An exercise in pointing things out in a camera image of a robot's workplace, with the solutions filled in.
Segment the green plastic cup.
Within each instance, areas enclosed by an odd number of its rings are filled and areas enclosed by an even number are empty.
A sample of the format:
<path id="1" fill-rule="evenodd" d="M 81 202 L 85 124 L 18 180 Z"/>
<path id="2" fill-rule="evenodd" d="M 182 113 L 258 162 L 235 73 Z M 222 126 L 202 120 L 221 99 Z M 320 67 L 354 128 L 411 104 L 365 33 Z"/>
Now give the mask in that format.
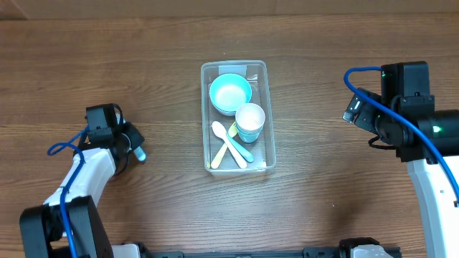
<path id="1" fill-rule="evenodd" d="M 240 138 L 250 138 L 250 139 L 257 139 L 261 134 L 263 127 L 258 128 L 257 130 L 244 130 L 238 125 L 236 126 L 237 132 Z"/>

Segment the light blue plastic bowl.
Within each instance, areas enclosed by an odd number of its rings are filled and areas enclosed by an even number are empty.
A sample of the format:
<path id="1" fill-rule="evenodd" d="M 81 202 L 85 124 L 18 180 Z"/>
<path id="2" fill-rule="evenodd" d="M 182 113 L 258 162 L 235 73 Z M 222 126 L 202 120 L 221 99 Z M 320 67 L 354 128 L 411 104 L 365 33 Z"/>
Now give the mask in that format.
<path id="1" fill-rule="evenodd" d="M 233 116 L 241 105 L 251 101 L 252 88 L 241 75 L 223 74 L 211 83 L 209 97 L 212 105 L 221 114 Z"/>

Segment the yellow plastic utensil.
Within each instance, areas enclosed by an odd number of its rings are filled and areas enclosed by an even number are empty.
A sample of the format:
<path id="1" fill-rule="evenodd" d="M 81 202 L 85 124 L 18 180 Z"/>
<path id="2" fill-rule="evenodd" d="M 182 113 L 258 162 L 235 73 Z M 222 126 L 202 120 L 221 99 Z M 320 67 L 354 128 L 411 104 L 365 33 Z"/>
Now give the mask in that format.
<path id="1" fill-rule="evenodd" d="M 233 122 L 233 124 L 229 127 L 228 134 L 231 138 L 236 136 L 237 134 L 236 122 Z M 222 159 L 224 158 L 226 150 L 227 150 L 227 145 L 224 143 L 211 162 L 212 169 L 219 168 L 219 165 L 222 162 Z"/>

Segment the light blue plastic fork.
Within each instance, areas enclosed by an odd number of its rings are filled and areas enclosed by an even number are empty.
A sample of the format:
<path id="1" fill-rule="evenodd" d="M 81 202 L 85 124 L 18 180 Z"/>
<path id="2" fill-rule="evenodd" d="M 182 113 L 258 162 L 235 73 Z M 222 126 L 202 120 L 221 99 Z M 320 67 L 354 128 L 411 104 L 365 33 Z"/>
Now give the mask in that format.
<path id="1" fill-rule="evenodd" d="M 133 154 L 135 155 L 135 157 L 137 158 L 139 162 L 143 163 L 146 161 L 147 155 L 141 146 L 138 146 L 137 148 L 135 148 L 133 150 Z"/>

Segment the pink plastic cup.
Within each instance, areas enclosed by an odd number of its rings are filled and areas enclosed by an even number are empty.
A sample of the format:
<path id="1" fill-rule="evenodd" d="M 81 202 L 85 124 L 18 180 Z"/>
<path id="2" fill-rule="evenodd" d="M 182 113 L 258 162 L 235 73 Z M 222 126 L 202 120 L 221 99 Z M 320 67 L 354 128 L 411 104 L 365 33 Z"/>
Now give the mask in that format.
<path id="1" fill-rule="evenodd" d="M 241 105 L 235 114 L 236 124 L 244 131 L 255 132 L 264 126 L 265 112 L 255 103 Z"/>

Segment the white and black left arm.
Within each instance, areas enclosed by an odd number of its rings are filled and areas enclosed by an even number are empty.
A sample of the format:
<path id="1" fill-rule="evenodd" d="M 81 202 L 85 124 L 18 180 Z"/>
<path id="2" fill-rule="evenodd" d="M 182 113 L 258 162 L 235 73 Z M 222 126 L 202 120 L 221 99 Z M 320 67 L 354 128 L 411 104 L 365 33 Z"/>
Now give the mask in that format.
<path id="1" fill-rule="evenodd" d="M 19 219 L 26 257 L 147 257 L 140 243 L 112 245 L 97 205 L 107 182 L 125 172 L 135 156 L 143 162 L 143 136 L 125 121 L 115 103 L 87 107 L 87 126 L 47 151 L 73 150 L 72 167 L 60 187 L 41 206 Z"/>

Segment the white plastic spoon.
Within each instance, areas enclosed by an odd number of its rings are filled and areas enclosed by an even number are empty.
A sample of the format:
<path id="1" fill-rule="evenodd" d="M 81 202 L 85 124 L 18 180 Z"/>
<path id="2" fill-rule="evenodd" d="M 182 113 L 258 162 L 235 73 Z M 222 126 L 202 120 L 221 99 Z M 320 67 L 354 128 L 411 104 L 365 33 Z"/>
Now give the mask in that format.
<path id="1" fill-rule="evenodd" d="M 230 143 L 227 133 L 228 130 L 225 129 L 223 124 L 221 124 L 218 121 L 214 121 L 211 124 L 212 130 L 214 134 L 218 137 L 221 138 L 224 143 L 227 145 L 227 148 L 229 149 L 230 153 L 232 154 L 234 160 L 236 161 L 237 165 L 240 168 L 246 168 L 247 167 L 247 161 L 238 153 L 238 151 L 235 149 L 235 147 Z"/>

